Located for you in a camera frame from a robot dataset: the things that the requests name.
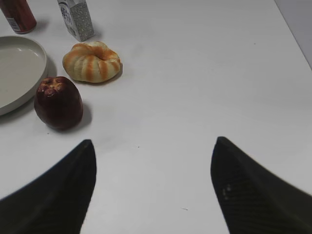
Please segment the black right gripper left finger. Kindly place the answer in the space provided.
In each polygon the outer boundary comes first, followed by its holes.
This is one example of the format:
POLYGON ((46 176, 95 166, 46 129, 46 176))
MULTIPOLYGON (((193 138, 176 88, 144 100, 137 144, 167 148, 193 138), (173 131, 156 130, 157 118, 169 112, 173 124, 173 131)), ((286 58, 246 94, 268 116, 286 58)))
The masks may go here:
POLYGON ((41 176, 0 200, 2 234, 79 234, 96 184, 85 139, 41 176))

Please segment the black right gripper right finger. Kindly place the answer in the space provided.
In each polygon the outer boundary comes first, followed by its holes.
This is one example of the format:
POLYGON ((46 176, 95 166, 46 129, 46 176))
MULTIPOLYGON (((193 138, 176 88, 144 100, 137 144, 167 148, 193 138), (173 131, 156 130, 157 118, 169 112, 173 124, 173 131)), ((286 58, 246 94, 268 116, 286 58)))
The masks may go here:
POLYGON ((223 136, 214 146, 211 179, 229 233, 312 232, 312 196, 268 171, 223 136))

